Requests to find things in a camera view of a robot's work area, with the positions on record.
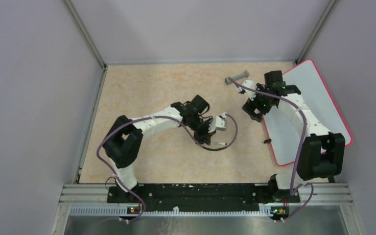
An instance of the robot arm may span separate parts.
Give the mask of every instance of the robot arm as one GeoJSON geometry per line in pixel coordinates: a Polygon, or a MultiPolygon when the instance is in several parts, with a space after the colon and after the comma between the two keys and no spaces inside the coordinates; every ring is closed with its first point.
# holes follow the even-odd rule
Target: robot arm
{"type": "Polygon", "coordinates": [[[194,139],[197,142],[210,145],[211,136],[213,136],[217,130],[225,131],[227,122],[225,120],[225,113],[215,118],[203,117],[202,114],[206,113],[209,108],[209,103],[201,96],[197,95],[192,101],[173,103],[169,107],[151,115],[131,119],[128,119],[126,116],[118,117],[107,135],[131,120],[145,117],[152,117],[152,119],[126,126],[109,138],[103,145],[106,155],[113,164],[116,175],[129,189],[136,186],[137,180],[133,171],[133,162],[138,155],[142,139],[180,126],[180,124],[174,120],[155,118],[158,116],[171,117],[180,121],[194,131],[194,139]]]}
{"type": "MultiPolygon", "coordinates": [[[[243,82],[243,86],[282,96],[298,105],[298,109],[288,102],[270,97],[263,94],[257,94],[238,87],[238,91],[247,94],[248,99],[242,109],[251,119],[258,122],[262,121],[262,116],[268,113],[273,106],[279,108],[290,120],[295,130],[301,134],[304,121],[299,113],[301,110],[306,117],[305,141],[302,146],[299,161],[297,162],[297,173],[299,180],[307,181],[313,178],[327,178],[341,173],[342,161],[344,155],[345,139],[342,134],[333,134],[325,127],[310,108],[305,104],[301,91],[295,85],[286,85],[282,78],[281,71],[272,71],[264,75],[265,85],[255,83],[251,80],[243,82]]],[[[291,171],[276,175],[279,189],[290,187],[291,171]]]]}

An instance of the beige table surface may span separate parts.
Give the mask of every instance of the beige table surface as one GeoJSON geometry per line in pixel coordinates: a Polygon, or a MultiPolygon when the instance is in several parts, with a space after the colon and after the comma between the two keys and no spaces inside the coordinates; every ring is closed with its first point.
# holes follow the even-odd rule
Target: beige table surface
{"type": "MultiPolygon", "coordinates": [[[[118,116],[137,118],[201,95],[211,106],[207,115],[231,114],[238,122],[236,142],[219,152],[194,144],[183,128],[174,128],[143,139],[135,174],[140,183],[260,183],[292,167],[276,165],[263,123],[242,111],[247,96],[227,86],[224,78],[247,70],[249,79],[264,82],[273,70],[287,71],[292,62],[212,63],[109,66],[96,113],[80,182],[104,183],[112,175],[95,155],[96,149],[118,116]]],[[[212,137],[229,142],[234,125],[212,137]]],[[[107,158],[104,150],[102,156],[107,158]]]]}

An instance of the wall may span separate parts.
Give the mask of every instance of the wall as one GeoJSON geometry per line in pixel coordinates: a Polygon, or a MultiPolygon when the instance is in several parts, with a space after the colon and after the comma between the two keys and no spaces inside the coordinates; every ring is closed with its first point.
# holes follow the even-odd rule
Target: wall
{"type": "Polygon", "coordinates": [[[72,0],[108,64],[295,60],[329,0],[72,0]]]}
{"type": "Polygon", "coordinates": [[[48,234],[101,68],[61,0],[0,0],[0,234],[48,234]]]}
{"type": "Polygon", "coordinates": [[[309,52],[353,133],[340,179],[376,234],[376,1],[342,0],[309,52]]]}

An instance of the gray dumbbell-shaped object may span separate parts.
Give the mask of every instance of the gray dumbbell-shaped object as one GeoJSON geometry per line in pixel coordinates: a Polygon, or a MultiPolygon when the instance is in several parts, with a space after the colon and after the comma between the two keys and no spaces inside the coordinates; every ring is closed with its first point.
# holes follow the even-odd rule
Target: gray dumbbell-shaped object
{"type": "MultiPolygon", "coordinates": [[[[237,81],[239,79],[242,79],[242,78],[245,78],[245,77],[249,77],[249,72],[247,70],[244,71],[244,73],[240,74],[240,75],[237,75],[235,77],[232,77],[231,79],[234,80],[234,81],[237,81]]],[[[226,82],[227,85],[230,85],[232,84],[232,82],[229,80],[230,77],[226,77],[224,79],[224,81],[226,82]]]]}

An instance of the white board with red border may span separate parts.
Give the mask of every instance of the white board with red border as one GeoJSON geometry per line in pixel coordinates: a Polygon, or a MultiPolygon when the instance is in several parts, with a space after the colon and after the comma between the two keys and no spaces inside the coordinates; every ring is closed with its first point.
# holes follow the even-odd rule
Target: white board with red border
{"type": "MultiPolygon", "coordinates": [[[[333,133],[341,133],[345,146],[352,143],[352,134],[345,123],[331,93],[319,73],[315,62],[305,60],[283,74],[287,85],[296,85],[302,92],[306,105],[319,121],[333,133]]],[[[276,107],[264,116],[276,163],[280,166],[295,161],[300,134],[289,119],[276,107]]]]}

